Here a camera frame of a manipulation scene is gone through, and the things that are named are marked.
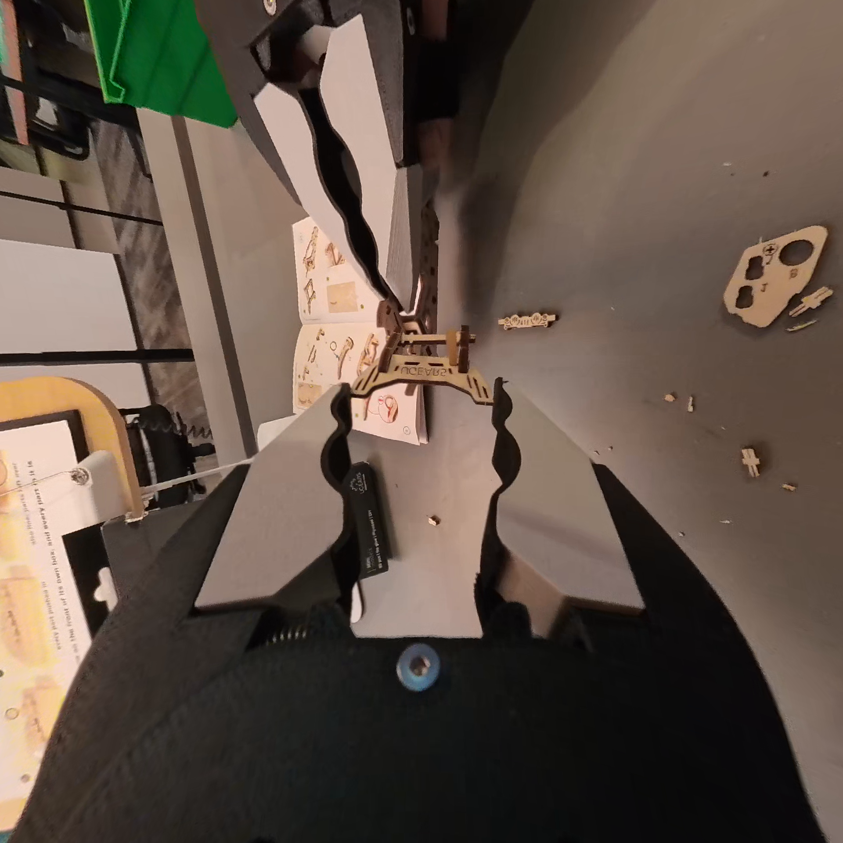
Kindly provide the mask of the plywood board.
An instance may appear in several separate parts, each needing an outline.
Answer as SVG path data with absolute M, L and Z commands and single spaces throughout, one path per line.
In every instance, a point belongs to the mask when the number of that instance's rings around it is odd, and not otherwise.
M 121 510 L 142 519 L 145 505 L 132 457 L 126 424 L 115 404 L 95 387 L 73 378 L 38 376 L 1 384 L 1 421 L 77 411 L 90 451 L 115 458 L 121 488 Z

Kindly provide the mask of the assembly instruction booklet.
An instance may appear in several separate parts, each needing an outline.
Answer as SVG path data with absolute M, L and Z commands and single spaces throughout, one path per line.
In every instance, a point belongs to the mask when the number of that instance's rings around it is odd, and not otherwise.
M 292 408 L 309 409 L 330 387 L 353 384 L 378 361 L 387 339 L 379 298 L 310 217 L 292 226 L 301 322 L 292 364 Z M 352 399 L 353 429 L 415 446 L 428 442 L 421 387 L 378 389 Z

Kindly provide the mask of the green plastic bin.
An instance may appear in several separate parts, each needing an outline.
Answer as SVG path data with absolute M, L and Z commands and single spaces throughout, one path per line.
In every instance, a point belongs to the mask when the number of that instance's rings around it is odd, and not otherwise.
M 229 128 L 238 119 L 193 1 L 86 1 L 108 104 Z

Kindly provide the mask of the dark model kit box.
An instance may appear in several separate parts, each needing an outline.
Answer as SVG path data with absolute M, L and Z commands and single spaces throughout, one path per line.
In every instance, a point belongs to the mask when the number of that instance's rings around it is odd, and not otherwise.
M 359 579 L 386 573 L 393 558 L 378 475 L 365 461 L 354 463 L 344 479 L 360 556 Z

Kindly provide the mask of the small wooden peg piece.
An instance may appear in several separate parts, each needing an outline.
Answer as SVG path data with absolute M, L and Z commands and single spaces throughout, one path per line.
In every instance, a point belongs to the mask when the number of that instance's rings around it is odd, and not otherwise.
M 801 302 L 788 315 L 791 318 L 799 317 L 810 310 L 816 310 L 824 301 L 834 294 L 834 290 L 829 287 L 818 288 L 817 290 L 804 296 Z

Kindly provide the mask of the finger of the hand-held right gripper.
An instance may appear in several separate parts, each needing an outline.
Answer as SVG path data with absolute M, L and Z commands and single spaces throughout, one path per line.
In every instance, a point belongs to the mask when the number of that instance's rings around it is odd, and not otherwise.
M 320 94 L 332 129 L 355 165 L 361 212 L 374 239 L 375 268 L 400 310 L 416 309 L 423 235 L 423 169 L 396 163 L 364 16 L 328 40 Z
M 352 239 L 347 216 L 324 183 L 317 135 L 299 93 L 268 82 L 254 103 L 299 205 L 332 238 L 370 288 L 382 299 L 396 302 L 395 293 L 380 276 L 376 259 L 364 257 L 363 237 Z

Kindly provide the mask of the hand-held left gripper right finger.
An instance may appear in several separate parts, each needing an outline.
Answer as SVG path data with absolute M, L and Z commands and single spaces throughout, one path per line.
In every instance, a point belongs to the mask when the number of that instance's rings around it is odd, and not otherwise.
M 595 464 L 519 389 L 498 378 L 491 423 L 499 487 L 484 527 L 476 609 L 491 634 L 509 613 L 552 638 L 576 609 L 645 609 Z

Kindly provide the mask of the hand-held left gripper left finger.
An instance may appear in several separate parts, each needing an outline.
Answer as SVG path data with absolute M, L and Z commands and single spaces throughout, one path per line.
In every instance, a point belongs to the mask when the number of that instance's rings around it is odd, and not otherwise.
M 334 385 L 253 458 L 195 600 L 200 611 L 346 604 L 359 573 L 344 481 L 351 388 Z

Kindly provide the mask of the wooden buggy model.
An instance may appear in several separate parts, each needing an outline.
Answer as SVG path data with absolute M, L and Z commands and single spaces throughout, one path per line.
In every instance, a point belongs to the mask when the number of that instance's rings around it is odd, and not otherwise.
M 432 202 L 421 211 L 421 253 L 413 310 L 397 313 L 378 306 L 378 326 L 387 331 L 384 348 L 351 385 L 353 398 L 366 399 L 393 385 L 447 386 L 477 406 L 492 406 L 493 389 L 470 366 L 469 350 L 476 336 L 463 325 L 436 333 L 438 315 L 438 219 Z

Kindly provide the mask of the framed printed instruction sheet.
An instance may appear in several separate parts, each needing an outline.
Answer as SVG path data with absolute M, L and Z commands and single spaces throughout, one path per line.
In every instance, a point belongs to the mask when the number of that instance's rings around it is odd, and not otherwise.
M 78 411 L 2 423 L 1 811 L 14 827 L 109 606 L 108 566 Z

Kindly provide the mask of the black shelf rack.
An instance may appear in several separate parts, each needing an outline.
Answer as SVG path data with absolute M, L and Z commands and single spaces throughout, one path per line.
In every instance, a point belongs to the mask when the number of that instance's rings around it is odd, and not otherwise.
M 62 79 L 38 67 L 15 2 L 2 2 L 2 141 L 66 159 L 90 155 L 90 119 L 68 101 Z

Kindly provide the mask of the white clip holder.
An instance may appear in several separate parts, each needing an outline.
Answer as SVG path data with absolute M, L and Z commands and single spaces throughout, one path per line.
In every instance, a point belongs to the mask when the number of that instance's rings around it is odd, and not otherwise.
M 75 466 L 68 476 L 71 526 L 80 530 L 128 515 L 132 501 L 122 479 L 121 467 L 110 451 L 96 450 Z

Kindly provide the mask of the wooden offcut plate with holes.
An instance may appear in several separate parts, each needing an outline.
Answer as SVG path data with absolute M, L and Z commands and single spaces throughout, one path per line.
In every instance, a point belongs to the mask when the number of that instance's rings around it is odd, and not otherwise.
M 755 328 L 770 326 L 810 282 L 828 236 L 813 225 L 745 249 L 722 295 L 726 311 Z

